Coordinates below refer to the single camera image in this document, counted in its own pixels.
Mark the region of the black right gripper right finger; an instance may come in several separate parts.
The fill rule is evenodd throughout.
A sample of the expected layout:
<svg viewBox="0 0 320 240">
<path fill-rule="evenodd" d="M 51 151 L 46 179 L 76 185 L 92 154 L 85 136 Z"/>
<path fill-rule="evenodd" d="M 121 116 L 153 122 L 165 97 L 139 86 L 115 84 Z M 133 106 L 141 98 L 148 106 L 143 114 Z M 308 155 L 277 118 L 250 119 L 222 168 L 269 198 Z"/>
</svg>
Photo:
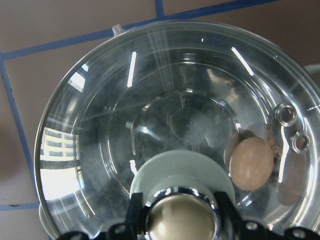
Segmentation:
<svg viewBox="0 0 320 240">
<path fill-rule="evenodd" d="M 228 240 L 318 240 L 320 235 L 308 228 L 290 227 L 282 235 L 275 233 L 254 220 L 244 220 L 224 191 L 214 193 L 221 215 L 221 231 Z"/>
</svg>

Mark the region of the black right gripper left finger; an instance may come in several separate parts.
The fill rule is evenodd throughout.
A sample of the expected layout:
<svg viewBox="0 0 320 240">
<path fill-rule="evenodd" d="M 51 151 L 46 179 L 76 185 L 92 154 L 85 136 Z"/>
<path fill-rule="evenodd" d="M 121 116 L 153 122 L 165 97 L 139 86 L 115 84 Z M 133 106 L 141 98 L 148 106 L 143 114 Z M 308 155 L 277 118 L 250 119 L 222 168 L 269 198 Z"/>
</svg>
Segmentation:
<svg viewBox="0 0 320 240">
<path fill-rule="evenodd" d="M 107 231 L 100 232 L 93 240 L 137 240 L 142 231 L 140 226 L 142 209 L 143 193 L 134 193 L 130 197 L 124 222 L 110 226 Z"/>
</svg>

